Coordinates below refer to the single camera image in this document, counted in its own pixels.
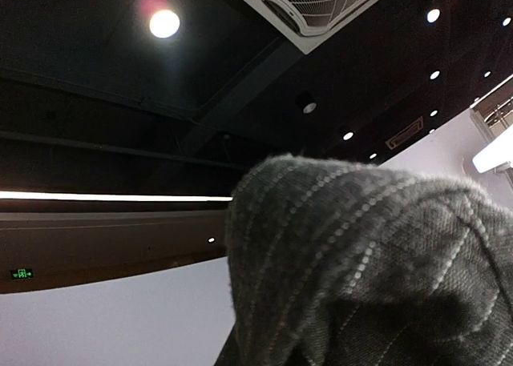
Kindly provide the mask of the black striped shirt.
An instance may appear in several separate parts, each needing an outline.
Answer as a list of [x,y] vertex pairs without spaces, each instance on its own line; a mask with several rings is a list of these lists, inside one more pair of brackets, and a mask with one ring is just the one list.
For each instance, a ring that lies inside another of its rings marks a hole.
[[475,182],[281,155],[237,184],[218,365],[509,365],[512,213]]

